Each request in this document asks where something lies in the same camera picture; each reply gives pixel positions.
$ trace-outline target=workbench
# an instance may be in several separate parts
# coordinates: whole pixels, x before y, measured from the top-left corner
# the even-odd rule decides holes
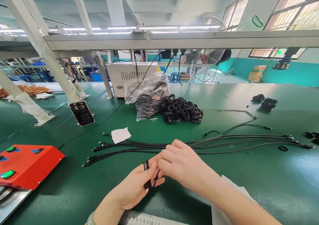
[[[319,90],[289,84],[170,84],[170,92],[193,101],[204,112],[201,124],[180,122],[166,124],[161,115],[157,120],[136,122],[135,105],[122,105],[115,114],[99,126],[122,102],[106,100],[103,83],[82,83],[95,124],[80,127],[71,110],[65,106],[54,112],[56,118],[35,127],[34,118],[23,114],[20,106],[0,101],[3,151],[13,144],[53,145],[60,147],[65,158],[33,191],[6,221],[6,225],[24,224],[84,224],[103,197],[143,161],[149,153],[122,153],[88,167],[81,167],[99,141],[109,141],[102,133],[128,127],[132,140],[150,143],[171,143],[174,139],[193,141],[204,138],[211,130],[224,132],[251,120],[241,112],[217,112],[213,109],[247,110],[258,117],[254,124],[272,127],[265,130],[242,126],[230,134],[291,134],[297,140],[310,143],[303,133],[319,132]],[[270,113],[259,110],[251,101],[257,94],[278,100]],[[37,101],[52,111],[66,102],[64,94]],[[230,151],[245,145],[216,148]],[[261,146],[246,151],[220,155],[201,155],[218,174],[225,175],[238,186],[244,186],[254,200],[283,224],[319,224],[319,150],[289,146],[283,152],[278,145]],[[97,152],[117,150],[110,148]],[[211,224],[211,207],[205,200],[183,188],[173,179],[148,194],[133,210],[183,222],[190,225]]]

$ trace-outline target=red machine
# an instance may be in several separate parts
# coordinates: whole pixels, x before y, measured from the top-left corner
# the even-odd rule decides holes
[[[0,185],[34,190],[63,158],[53,146],[13,145],[0,153]]]

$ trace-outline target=metal ruler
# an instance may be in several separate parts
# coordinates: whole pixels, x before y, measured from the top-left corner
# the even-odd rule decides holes
[[[185,223],[126,210],[119,222],[120,225],[186,225]]]

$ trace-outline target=ceiling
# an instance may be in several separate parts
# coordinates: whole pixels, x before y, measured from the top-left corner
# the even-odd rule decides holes
[[[224,0],[123,0],[126,25],[187,25],[225,10]],[[49,27],[83,27],[74,0],[34,0]],[[84,0],[92,27],[112,26],[106,0]],[[6,3],[0,0],[0,24],[19,27]]]

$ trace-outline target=machine vent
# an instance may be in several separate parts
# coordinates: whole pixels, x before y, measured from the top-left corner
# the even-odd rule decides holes
[[[3,162],[1,167],[9,167],[9,166],[15,164],[16,162],[18,162],[21,158],[22,158],[22,155],[13,156],[12,158],[10,158],[7,161]]]
[[[139,71],[139,75],[144,75],[145,72]],[[130,80],[134,79],[137,76],[137,73],[135,71],[121,71],[122,80]]]

